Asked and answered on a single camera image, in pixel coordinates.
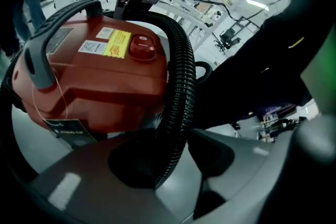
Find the string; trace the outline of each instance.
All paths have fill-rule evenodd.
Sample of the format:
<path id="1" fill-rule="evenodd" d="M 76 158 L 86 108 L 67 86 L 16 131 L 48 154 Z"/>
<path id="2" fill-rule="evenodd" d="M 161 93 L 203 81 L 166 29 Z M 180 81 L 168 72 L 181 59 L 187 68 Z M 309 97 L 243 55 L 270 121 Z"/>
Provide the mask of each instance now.
<path id="1" fill-rule="evenodd" d="M 63 94 L 63 92 L 62 92 L 61 86 L 59 85 L 59 82 L 58 82 L 56 76 L 55 76 L 55 79 L 56 79 L 57 86 L 58 86 L 58 88 L 59 88 L 59 91 L 60 91 L 60 93 L 61 93 L 61 95 L 62 95 L 62 98 L 63 98 L 63 101 L 64 101 L 65 111 L 66 111 L 64 120 L 66 120 L 66 119 L 68 118 L 68 106 L 67 106 L 67 102 L 65 101 L 64 94 Z M 58 124 L 52 124 L 52 123 L 48 122 L 48 121 L 41 115 L 40 111 L 38 110 L 38 108 L 37 108 L 37 106 L 36 106 L 35 96 L 34 96 L 34 84 L 33 84 L 33 83 L 32 83 L 32 85 L 31 85 L 31 88 L 32 88 L 32 89 L 31 89 L 31 90 L 32 90 L 32 91 L 31 91 L 31 92 L 32 92 L 31 94 L 32 94 L 32 96 L 33 96 L 34 107 L 35 107 L 37 113 L 39 114 L 39 116 L 41 117 L 41 119 L 42 119 L 43 121 L 47 122 L 49 125 L 52 125 L 52 126 L 60 126 L 60 125 L 62 125 L 61 123 L 58 123 Z"/>

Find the yellow label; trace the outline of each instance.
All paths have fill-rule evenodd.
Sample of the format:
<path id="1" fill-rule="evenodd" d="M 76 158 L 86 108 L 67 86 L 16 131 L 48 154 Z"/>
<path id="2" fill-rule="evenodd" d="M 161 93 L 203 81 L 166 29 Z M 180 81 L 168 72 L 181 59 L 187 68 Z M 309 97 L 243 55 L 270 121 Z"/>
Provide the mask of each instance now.
<path id="1" fill-rule="evenodd" d="M 114 30 L 103 55 L 124 59 L 130 38 L 130 32 Z"/>

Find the sticker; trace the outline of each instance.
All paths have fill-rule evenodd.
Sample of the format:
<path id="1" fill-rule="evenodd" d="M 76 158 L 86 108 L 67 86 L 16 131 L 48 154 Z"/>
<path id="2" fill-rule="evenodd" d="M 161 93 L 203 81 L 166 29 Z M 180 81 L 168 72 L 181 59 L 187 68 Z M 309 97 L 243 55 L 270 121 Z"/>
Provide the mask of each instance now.
<path id="1" fill-rule="evenodd" d="M 70 35 L 75 27 L 62 27 L 52 36 L 46 47 L 46 53 L 54 54 L 63 41 Z"/>
<path id="2" fill-rule="evenodd" d="M 103 55 L 124 59 L 130 39 L 130 32 L 115 30 Z"/>
<path id="3" fill-rule="evenodd" d="M 113 30 L 114 30 L 113 28 L 103 27 L 96 35 L 96 38 L 110 39 Z"/>
<path id="4" fill-rule="evenodd" d="M 87 54 L 98 54 L 103 55 L 106 49 L 107 43 L 93 41 L 93 40 L 85 40 L 83 45 L 80 46 L 79 52 L 86 52 Z"/>
<path id="5" fill-rule="evenodd" d="M 45 123 L 57 137 L 62 138 L 71 147 L 84 146 L 96 141 L 79 120 L 48 120 Z"/>

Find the red button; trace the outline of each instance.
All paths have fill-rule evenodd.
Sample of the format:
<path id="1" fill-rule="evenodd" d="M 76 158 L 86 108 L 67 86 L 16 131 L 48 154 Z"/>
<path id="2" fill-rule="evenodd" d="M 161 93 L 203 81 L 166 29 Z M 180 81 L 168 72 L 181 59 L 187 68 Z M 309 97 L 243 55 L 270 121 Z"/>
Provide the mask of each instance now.
<path id="1" fill-rule="evenodd" d="M 151 61 L 155 59 L 155 48 L 150 37 L 136 35 L 132 38 L 129 54 L 136 60 Z"/>

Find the black cable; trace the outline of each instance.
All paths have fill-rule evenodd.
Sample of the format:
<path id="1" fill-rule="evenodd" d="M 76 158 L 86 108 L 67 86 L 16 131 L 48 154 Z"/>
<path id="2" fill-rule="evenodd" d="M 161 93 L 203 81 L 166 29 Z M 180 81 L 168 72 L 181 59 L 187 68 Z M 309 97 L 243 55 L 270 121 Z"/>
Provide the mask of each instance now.
<path id="1" fill-rule="evenodd" d="M 225 9 L 226 9 L 226 11 L 227 11 L 227 13 L 228 13 L 228 15 L 229 15 L 229 17 L 230 17 L 232 20 L 234 20 L 235 22 L 242 22 L 242 21 L 245 21 L 245 20 L 250 20 L 251 18 L 253 18 L 253 17 L 259 15 L 261 12 L 263 12 L 263 11 L 265 10 L 266 7 L 272 6 L 272 5 L 278 3 L 278 2 L 281 1 L 281 0 L 277 0 L 277 1 L 275 1 L 275 2 L 272 2 L 272 3 L 268 4 L 268 5 L 266 5 L 265 8 L 261 9 L 261 10 L 258 11 L 256 14 L 253 14 L 252 16 L 250 16 L 250 17 L 248 17 L 248 18 L 244 18 L 244 19 L 236 19 L 236 18 L 232 17 L 231 14 L 230 14 L 229 9 L 227 8 L 227 6 L 226 6 L 224 3 L 221 3 L 221 2 L 214 2 L 214 1 L 207 1 L 207 0 L 196 0 L 196 1 L 200 1 L 200 2 L 203 2 L 203 3 L 209 3 L 209 4 L 213 4 L 213 5 L 224 6 Z"/>

